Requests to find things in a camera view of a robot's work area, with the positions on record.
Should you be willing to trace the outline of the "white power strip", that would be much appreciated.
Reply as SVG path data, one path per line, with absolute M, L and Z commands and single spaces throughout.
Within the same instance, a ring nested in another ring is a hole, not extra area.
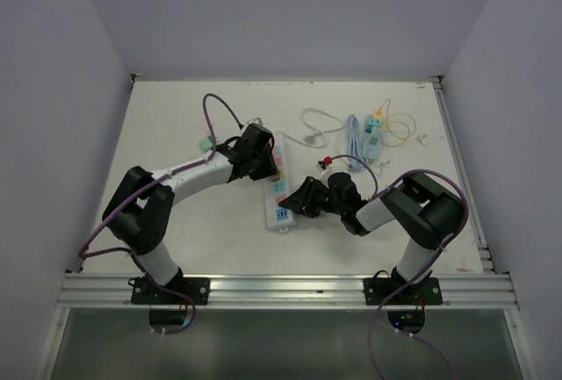
M 295 225 L 295 220 L 293 212 L 280 205 L 292 194 L 284 138 L 280 133 L 275 134 L 273 158 L 278 175 L 275 180 L 266 180 L 263 184 L 265 221 L 269 230 L 286 233 Z

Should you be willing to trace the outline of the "green plug adapter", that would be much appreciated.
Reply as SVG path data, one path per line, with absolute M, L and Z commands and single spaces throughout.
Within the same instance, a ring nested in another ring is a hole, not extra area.
M 208 135 L 198 143 L 203 153 L 208 153 L 216 148 L 216 139 L 212 135 Z

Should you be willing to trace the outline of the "brown beige plug adapter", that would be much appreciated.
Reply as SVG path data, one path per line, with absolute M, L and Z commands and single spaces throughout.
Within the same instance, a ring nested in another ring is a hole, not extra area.
M 271 181 L 276 181 L 281 177 L 281 168 L 278 165 L 278 160 L 277 158 L 273 158 L 272 162 L 271 162 L 271 174 L 270 174 L 270 180 Z

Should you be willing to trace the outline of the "teal plug with cable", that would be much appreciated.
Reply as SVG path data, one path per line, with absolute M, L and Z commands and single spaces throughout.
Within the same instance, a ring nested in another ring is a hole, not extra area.
M 364 136 L 362 143 L 362 154 L 365 161 L 375 169 L 378 176 L 382 176 L 389 161 L 380 162 L 379 158 L 384 147 L 382 120 L 367 116 L 364 121 Z

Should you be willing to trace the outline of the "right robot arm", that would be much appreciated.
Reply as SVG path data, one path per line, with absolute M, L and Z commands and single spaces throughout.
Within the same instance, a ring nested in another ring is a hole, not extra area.
M 389 277 L 365 280 L 382 303 L 411 303 L 430 281 L 432 266 L 464 229 L 469 206 L 463 191 L 449 178 L 432 170 L 415 169 L 367 200 L 350 174 L 336 172 L 327 180 L 307 177 L 280 206 L 313 219 L 335 214 L 353 235 L 365 236 L 396 221 L 408 242 Z

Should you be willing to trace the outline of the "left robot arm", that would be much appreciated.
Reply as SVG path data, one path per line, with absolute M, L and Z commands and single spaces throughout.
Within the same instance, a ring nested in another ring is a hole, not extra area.
M 274 136 L 257 123 L 242 129 L 231 142 L 212 148 L 198 160 L 167 171 L 130 168 L 106 206 L 102 222 L 124 242 L 147 277 L 151 291 L 169 304 L 187 291 L 183 272 L 163 239 L 174 205 L 203 190 L 242 178 L 261 181 L 277 174 Z

